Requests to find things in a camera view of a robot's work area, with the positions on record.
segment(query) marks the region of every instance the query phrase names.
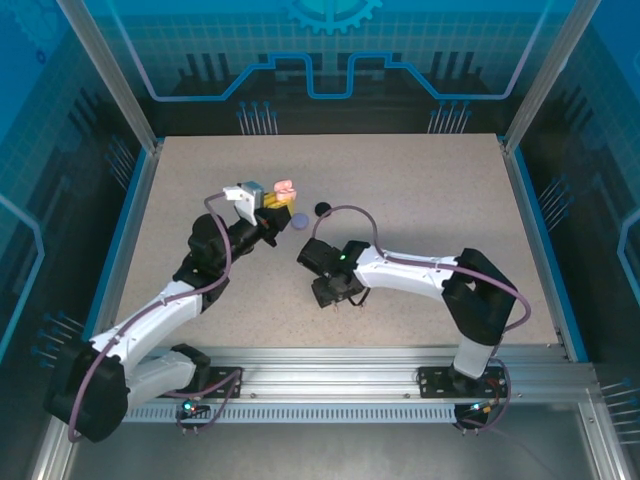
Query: blue enclosure wall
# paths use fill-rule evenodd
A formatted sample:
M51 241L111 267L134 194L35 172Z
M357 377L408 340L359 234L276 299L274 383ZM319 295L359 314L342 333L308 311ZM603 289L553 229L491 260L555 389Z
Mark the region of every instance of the blue enclosure wall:
M573 0L88 6L158 135L504 133Z
M62 325L81 328L64 317L86 321L139 153L55 2L0 1L3 480L29 474Z
M522 143L589 357L640 382L640 4L603 0Z

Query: speckled tabletop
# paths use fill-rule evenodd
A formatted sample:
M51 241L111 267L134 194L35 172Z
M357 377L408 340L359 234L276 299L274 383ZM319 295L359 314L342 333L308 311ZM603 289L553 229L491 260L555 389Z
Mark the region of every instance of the speckled tabletop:
M527 296L533 317L505 343L555 343L522 220L495 135L316 135L167 138L128 273L118 319L140 308L171 279L188 252L202 200L222 187L255 180L270 188L290 178L296 211L315 221L314 205L354 204L377 220L382 245L415 255L481 250ZM233 223L230 202L219 212ZM278 247L262 243L234 263L231 283L209 310L177 329L164 345L414 346L457 344L444 303L387 289L364 309L346 302L320 309L313 274L296 263L311 233L291 227ZM320 238L341 247L371 239L367 220L337 212ZM522 314L516 304L512 321Z

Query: vertical metal post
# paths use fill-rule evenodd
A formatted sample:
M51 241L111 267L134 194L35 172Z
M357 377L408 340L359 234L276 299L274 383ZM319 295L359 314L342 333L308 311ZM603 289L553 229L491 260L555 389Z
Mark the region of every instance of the vertical metal post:
M138 141L147 152L153 153L157 139L151 125L84 2L57 1Z
M509 130L507 130L505 135L507 152L513 152L520 144L522 137L524 137L538 110L540 110L551 87L566 65L571 52L573 52L587 25L589 25L598 5L600 5L600 0L576 0L573 9L567 16L560 33L558 33L549 50L547 58L542 67L540 67L538 75L524 97L522 105L520 105L513 118Z

